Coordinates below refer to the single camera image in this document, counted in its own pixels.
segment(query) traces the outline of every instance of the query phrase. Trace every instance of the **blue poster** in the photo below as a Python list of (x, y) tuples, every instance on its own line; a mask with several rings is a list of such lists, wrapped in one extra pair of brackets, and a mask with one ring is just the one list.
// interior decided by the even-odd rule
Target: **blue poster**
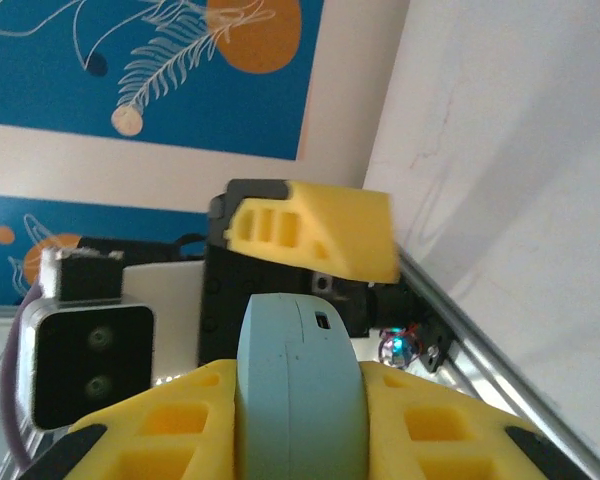
[(295, 160), (324, 0), (0, 0), (0, 124)]
[[(0, 305), (22, 299), (45, 247), (76, 247), (83, 237), (175, 243), (206, 230), (203, 213), (0, 196)], [(199, 253), (202, 246), (188, 248), (183, 253)]]

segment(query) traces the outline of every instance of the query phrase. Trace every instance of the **white surface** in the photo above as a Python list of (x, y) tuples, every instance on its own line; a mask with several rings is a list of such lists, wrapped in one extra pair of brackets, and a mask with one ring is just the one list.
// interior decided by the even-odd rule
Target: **white surface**
[(600, 1), (413, 0), (365, 186), (600, 451)]
[(204, 262), (138, 265), (124, 270), (123, 291), (155, 315), (153, 378), (164, 381), (198, 366)]
[(325, 2), (295, 162), (0, 126), (0, 194), (206, 212), (236, 177), (361, 186), (407, 4)]

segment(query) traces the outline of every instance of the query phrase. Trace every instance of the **camera lens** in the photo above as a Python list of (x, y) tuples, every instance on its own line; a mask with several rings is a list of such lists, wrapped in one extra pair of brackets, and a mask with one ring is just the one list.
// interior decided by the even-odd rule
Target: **camera lens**
[(98, 327), (89, 334), (88, 343), (97, 352), (106, 350), (113, 343), (113, 331), (109, 327)]
[(101, 400), (111, 392), (111, 380), (106, 375), (98, 375), (87, 382), (84, 391), (90, 400)]

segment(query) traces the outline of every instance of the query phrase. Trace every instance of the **purple cable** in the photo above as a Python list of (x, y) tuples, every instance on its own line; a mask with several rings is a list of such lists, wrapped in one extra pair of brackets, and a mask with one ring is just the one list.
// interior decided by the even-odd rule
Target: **purple cable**
[(32, 460), (27, 452), (27, 447), (22, 440), (20, 425), (18, 424), (16, 406), (16, 383), (18, 369), (18, 344), (20, 342), (20, 323), (22, 312), (27, 306), (42, 297), (42, 290), (36, 280), (27, 292), (18, 307), (16, 316), (11, 325), (7, 345), (2, 357), (2, 375), (0, 379), (0, 408), (2, 410), (2, 427), (4, 428), (7, 445), (20, 470), (26, 470), (31, 466)]

